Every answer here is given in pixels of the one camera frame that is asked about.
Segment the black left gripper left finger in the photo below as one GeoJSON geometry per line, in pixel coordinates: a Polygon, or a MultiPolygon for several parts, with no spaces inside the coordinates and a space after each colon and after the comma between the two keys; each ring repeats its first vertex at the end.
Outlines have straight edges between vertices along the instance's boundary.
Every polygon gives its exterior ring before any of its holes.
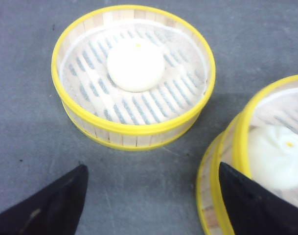
{"type": "Polygon", "coordinates": [[[84,208],[88,168],[81,164],[0,213],[0,235],[73,235],[84,208]]]}

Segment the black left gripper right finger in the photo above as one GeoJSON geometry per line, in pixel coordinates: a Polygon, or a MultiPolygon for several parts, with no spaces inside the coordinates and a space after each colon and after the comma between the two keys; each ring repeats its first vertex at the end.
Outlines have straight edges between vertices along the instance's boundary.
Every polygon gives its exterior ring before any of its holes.
{"type": "Polygon", "coordinates": [[[227,163],[219,165],[225,207],[237,235],[298,235],[298,207],[227,163]]]}

